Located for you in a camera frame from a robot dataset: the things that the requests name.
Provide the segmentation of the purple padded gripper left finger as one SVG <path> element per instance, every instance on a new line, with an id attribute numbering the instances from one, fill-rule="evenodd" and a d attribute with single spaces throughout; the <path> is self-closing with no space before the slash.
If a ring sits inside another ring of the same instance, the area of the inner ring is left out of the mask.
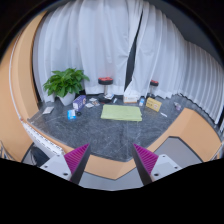
<path id="1" fill-rule="evenodd" d="M 90 156 L 90 144 L 85 144 L 65 155 L 55 155 L 41 166 L 41 169 L 79 184 Z"/>

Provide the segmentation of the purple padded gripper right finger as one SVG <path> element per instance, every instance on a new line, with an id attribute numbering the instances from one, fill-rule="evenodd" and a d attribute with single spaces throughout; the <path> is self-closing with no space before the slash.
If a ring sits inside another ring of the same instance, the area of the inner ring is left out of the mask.
<path id="1" fill-rule="evenodd" d="M 137 144 L 133 145 L 132 156 L 143 185 L 181 170 L 181 167 L 166 154 L 156 155 Z"/>

